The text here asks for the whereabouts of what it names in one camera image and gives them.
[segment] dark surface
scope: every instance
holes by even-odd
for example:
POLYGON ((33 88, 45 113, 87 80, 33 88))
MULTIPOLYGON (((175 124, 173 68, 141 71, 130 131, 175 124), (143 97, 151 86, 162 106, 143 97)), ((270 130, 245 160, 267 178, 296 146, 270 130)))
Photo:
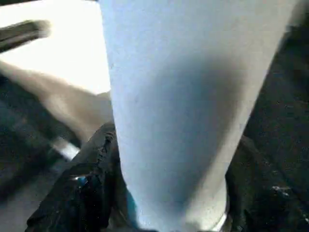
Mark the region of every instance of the dark surface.
POLYGON ((24 231, 64 169, 66 162, 49 144, 58 136, 79 146, 35 96, 0 75, 1 231, 24 231))
POLYGON ((274 58, 245 135, 309 206, 309 21, 274 58))

